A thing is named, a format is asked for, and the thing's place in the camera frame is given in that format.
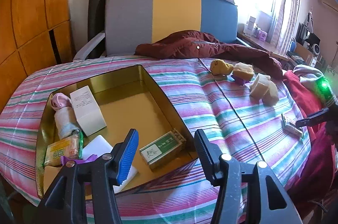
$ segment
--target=desk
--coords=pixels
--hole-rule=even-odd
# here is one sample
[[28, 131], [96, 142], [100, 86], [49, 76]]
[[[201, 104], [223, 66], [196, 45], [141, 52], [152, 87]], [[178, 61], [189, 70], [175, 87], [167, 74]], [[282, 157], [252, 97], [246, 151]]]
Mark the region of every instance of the desk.
[[288, 55], [280, 52], [280, 50], [278, 48], [276, 48], [274, 45], [272, 45], [270, 43], [267, 43], [265, 41], [260, 41], [259, 39], [256, 39], [253, 36], [251, 36], [251, 37], [245, 36], [242, 33], [237, 33], [237, 37], [242, 39], [243, 41], [248, 42], [254, 48], [266, 51], [273, 58], [279, 58], [279, 59], [285, 60], [287, 62], [290, 60]]

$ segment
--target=purple box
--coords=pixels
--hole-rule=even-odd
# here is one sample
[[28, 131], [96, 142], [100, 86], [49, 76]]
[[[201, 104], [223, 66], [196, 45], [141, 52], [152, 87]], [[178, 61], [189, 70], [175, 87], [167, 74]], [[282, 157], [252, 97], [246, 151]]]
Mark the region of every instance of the purple box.
[[268, 33], [266, 33], [263, 30], [259, 30], [257, 33], [257, 39], [259, 39], [260, 41], [265, 41], [266, 37], [267, 37]]

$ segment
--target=yellow snack package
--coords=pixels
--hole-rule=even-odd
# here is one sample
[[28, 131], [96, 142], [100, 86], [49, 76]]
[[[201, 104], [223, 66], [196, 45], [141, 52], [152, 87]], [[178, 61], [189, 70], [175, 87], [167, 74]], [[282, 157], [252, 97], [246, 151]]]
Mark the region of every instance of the yellow snack package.
[[63, 155], [70, 159], [80, 159], [82, 157], [82, 146], [82, 132], [48, 145], [45, 166], [60, 166], [61, 156]]

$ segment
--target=white paper box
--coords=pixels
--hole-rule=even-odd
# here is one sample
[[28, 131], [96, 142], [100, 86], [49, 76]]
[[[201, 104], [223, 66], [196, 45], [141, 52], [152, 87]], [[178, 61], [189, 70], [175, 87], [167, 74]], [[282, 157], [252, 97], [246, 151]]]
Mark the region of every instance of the white paper box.
[[248, 25], [244, 25], [243, 33], [246, 36], [251, 36], [252, 35], [252, 30], [248, 29]]
[[87, 136], [107, 126], [89, 86], [72, 92], [70, 99], [72, 100], [76, 120]]
[[255, 17], [252, 17], [252, 16], [250, 16], [250, 18], [249, 18], [249, 22], [252, 22], [252, 23], [254, 23], [256, 21], [256, 18]]
[[252, 30], [254, 28], [254, 23], [253, 22], [248, 22], [248, 29]]

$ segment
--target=small packet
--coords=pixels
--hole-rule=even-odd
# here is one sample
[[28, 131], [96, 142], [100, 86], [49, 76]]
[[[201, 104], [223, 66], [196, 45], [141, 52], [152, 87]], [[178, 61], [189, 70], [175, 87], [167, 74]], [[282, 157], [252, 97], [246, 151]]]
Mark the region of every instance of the small packet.
[[149, 168], [153, 170], [174, 159], [184, 149], [185, 143], [185, 138], [176, 129], [173, 129], [141, 148], [140, 154]]
[[81, 159], [82, 147], [82, 132], [48, 145], [45, 157], [45, 166], [61, 165], [61, 156], [67, 156], [70, 159]]
[[301, 128], [296, 127], [296, 122], [288, 118], [282, 113], [283, 129], [299, 138], [304, 139], [304, 134]]

